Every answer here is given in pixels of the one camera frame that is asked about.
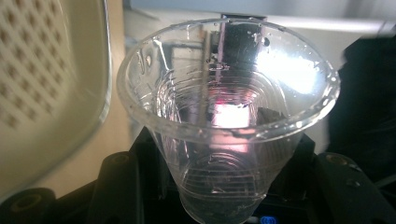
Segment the clear plastic cup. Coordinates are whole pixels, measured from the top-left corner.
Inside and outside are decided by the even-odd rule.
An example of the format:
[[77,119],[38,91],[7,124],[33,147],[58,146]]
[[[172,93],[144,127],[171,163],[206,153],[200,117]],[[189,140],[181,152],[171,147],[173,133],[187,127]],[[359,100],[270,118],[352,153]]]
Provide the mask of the clear plastic cup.
[[307,40],[256,20],[163,29],[127,54],[117,82],[200,223],[247,220],[339,92],[337,73]]

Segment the translucent plastic container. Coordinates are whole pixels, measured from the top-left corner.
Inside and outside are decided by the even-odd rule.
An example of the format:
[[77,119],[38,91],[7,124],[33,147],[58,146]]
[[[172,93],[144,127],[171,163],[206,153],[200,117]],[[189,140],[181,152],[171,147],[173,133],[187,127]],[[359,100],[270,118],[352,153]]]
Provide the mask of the translucent plastic container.
[[303,37],[256,20],[163,29],[127,54],[117,82],[201,223],[247,220],[339,92],[337,73]]

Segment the black machine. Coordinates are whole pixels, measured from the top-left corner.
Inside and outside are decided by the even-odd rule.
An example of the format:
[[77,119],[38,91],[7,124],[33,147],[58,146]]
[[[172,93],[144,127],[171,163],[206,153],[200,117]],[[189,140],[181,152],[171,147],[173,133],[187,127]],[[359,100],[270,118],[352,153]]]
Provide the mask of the black machine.
[[[314,154],[306,135],[246,223],[396,223],[396,183],[381,189],[351,159]],[[96,181],[56,199],[28,189],[0,206],[0,223],[196,223],[143,129],[129,152],[108,156]]]

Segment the blue light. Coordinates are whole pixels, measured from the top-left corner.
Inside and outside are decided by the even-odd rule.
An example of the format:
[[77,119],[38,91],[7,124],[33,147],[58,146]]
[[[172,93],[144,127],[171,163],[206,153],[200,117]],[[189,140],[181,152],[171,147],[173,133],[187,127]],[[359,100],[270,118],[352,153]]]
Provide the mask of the blue light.
[[276,217],[262,217],[260,219],[261,224],[277,224]]

